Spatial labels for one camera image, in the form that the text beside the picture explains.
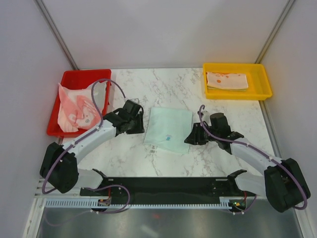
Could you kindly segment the mint green towel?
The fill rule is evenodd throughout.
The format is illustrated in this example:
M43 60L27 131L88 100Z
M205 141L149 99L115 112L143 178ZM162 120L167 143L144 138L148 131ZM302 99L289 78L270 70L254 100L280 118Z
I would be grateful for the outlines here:
M145 144L177 154L187 154L189 144L184 140L192 130L193 113L189 110L152 107Z

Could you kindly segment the orange fox towel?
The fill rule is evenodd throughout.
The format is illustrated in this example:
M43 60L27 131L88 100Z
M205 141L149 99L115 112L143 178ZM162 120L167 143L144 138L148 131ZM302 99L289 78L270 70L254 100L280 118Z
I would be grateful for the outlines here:
M212 89L245 91L249 88L247 77L242 73L207 72L207 86Z

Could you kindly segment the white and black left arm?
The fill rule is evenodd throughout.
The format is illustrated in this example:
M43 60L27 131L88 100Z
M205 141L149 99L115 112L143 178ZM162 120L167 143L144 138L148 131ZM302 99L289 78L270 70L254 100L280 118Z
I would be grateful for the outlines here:
M108 190L105 174L97 169L79 169L78 164L93 150L120 134L144 133L144 109L116 109L106 114L100 123L70 142L51 143L46 150L40 175L44 178L42 194L55 190L67 193L75 186L104 195Z

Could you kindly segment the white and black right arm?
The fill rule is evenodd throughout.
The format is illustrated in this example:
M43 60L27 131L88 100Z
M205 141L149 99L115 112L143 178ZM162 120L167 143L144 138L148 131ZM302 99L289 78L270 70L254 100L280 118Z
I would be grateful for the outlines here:
M283 160L261 150L242 134L231 131L229 126L214 129L206 123L195 123L184 140L191 145L205 145L211 141L216 142L220 149L244 160L260 173L259 176L246 170L231 173L227 177L228 193L239 195L245 191L265 197L280 213L290 208L306 209L311 194L294 159Z

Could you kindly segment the white towel label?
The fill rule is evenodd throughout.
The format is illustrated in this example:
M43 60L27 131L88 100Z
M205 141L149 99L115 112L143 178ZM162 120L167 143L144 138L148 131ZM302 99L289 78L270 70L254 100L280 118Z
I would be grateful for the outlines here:
M157 147L152 145L150 149L150 153L156 153L157 152Z

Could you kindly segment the pink patterned towel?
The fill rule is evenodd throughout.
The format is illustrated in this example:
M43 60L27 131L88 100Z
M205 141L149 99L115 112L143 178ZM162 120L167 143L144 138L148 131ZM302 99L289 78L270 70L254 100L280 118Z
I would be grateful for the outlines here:
M91 84L85 89L71 90L58 85L60 107L57 124L63 132L89 130L101 118L96 107L102 111L105 107L106 82Z

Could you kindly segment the red plastic bin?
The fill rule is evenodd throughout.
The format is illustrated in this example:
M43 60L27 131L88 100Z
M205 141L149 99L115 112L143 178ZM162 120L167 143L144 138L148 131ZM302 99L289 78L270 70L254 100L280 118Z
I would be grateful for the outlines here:
M111 78L110 69L91 69L91 70L70 70L65 71L61 80L61 85L71 90L85 89L98 79ZM58 112L60 107L60 99L57 93L53 105L51 117L47 126L47 135L61 138L73 138L86 132L79 129L77 132L63 132L57 124Z

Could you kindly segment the yellow plastic bin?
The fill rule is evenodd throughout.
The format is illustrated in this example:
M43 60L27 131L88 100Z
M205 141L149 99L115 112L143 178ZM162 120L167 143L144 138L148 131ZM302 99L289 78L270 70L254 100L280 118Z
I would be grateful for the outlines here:
M247 77L249 88L245 91L219 90L207 86L207 72L242 73ZM272 96L265 68L261 64L250 63L204 63L203 78L207 99L217 100L260 100Z

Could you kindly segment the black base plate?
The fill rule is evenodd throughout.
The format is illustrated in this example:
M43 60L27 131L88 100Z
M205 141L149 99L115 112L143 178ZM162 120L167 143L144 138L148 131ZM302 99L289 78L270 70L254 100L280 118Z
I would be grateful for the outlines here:
M130 202L177 204L245 196L226 177L112 177L105 178L99 188L114 184L128 189Z

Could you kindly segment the right corner aluminium post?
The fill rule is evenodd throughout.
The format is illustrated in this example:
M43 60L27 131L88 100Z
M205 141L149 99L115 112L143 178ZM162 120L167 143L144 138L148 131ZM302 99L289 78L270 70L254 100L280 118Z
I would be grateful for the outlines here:
M281 30L284 22L286 21L288 15L292 11L296 0L288 0L286 5L284 6L282 12L280 13L278 19L276 20L271 32L269 33L263 47L261 48L256 60L255 64L261 64L270 48L272 43L274 42L274 39L277 37L279 31Z

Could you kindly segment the corner aluminium post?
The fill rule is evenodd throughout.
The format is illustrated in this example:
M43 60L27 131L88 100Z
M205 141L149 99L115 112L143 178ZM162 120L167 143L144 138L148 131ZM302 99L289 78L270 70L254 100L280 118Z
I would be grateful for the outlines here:
M284 6L282 12L280 13L278 19L276 20L271 32L269 33L263 47L261 48L256 60L255 64L261 64L270 48L272 43L274 42L274 39L277 37L279 31L281 30L284 22L286 21L288 15L292 11L296 0L288 0L286 5Z
M46 7L43 0L34 0L35 5L39 9L42 17L44 18L46 24L48 25L51 33L53 34L57 44L59 45L60 49L62 50L64 56L66 57L68 63L70 64L73 70L79 70L77 63L75 62L71 52L65 43L59 29L57 28L48 8Z

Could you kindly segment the aluminium frame rail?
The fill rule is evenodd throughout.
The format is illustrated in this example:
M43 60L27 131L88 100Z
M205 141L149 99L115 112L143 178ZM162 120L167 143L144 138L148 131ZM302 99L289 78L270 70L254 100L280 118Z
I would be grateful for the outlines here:
M122 185L130 193L167 193L181 192L188 194L215 194L217 196L240 196L244 191L254 193L268 199L297 199L303 196L310 197L303 178L294 182L289 176L265 175L254 176L249 173L242 173L238 176L227 177L115 177L99 178L97 182L88 185L86 182L74 184L68 180L58 180L50 183L55 190L67 193L75 187L84 189L83 196L89 192L100 195L106 186Z

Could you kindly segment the left corner aluminium post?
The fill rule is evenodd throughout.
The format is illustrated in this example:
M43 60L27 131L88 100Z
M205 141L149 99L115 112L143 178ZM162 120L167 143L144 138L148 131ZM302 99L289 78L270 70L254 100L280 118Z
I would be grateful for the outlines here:
M35 5L39 9L42 17L44 18L46 24L48 25L51 33L53 34L57 44L59 45L60 49L62 50L64 56L66 57L68 63L70 64L73 70L79 70L77 63L75 62L71 52L65 43L59 29L57 28L48 8L46 7L43 0L34 0Z

